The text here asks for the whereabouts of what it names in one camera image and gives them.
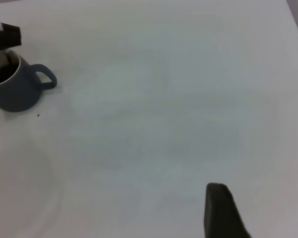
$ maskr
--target black handle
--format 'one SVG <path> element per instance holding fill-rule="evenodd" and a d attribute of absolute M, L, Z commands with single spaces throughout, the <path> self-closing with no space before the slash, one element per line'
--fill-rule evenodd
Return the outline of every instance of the black handle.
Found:
<path fill-rule="evenodd" d="M 42 90 L 55 88 L 56 85 L 58 84 L 58 80 L 56 76 L 45 65 L 33 64 L 26 69 L 26 73 L 36 73 L 36 72 L 44 73 L 52 81 L 52 82 L 41 83 Z"/>

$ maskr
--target black object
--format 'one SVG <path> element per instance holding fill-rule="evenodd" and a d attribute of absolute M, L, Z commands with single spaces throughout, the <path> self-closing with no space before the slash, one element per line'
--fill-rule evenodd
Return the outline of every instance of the black object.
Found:
<path fill-rule="evenodd" d="M 13 64 L 0 67 L 0 108 L 8 112 L 20 112 L 34 106 L 42 90 L 54 88 L 57 85 L 57 79 L 46 66 L 29 65 L 21 56 L 12 51 L 9 55 Z M 36 72 L 46 74 L 52 82 L 41 83 Z"/>
<path fill-rule="evenodd" d="M 21 45 L 21 32 L 17 26 L 1 23 L 3 31 L 0 31 L 0 51 Z"/>
<path fill-rule="evenodd" d="M 204 211 L 206 238 L 250 238 L 228 187 L 209 183 Z"/>

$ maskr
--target coffee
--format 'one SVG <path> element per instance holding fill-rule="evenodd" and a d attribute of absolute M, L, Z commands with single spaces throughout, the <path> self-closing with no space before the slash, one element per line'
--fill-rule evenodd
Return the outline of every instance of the coffee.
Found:
<path fill-rule="evenodd" d="M 5 82 L 7 79 L 9 79 L 18 69 L 19 64 L 18 63 L 12 63 L 5 65 L 0 68 L 0 83 Z"/>

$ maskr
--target white table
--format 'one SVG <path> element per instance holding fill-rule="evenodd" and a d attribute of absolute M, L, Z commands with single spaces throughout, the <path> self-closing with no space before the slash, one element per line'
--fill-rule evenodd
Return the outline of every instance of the white table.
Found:
<path fill-rule="evenodd" d="M 59 80 L 0 110 L 0 238 L 201 238 L 209 182 L 254 238 L 298 238 L 285 0 L 22 0 L 0 21 Z"/>

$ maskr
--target mug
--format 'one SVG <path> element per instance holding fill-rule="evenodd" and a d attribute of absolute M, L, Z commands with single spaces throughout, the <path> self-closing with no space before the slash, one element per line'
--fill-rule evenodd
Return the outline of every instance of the mug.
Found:
<path fill-rule="evenodd" d="M 46 66 L 29 65 L 14 51 L 0 52 L 0 70 L 7 75 L 7 78 L 0 78 L 0 108 L 8 112 L 21 112 L 31 108 L 38 102 L 43 90 L 57 85 L 55 75 Z M 44 73 L 51 82 L 41 83 L 36 72 Z"/>

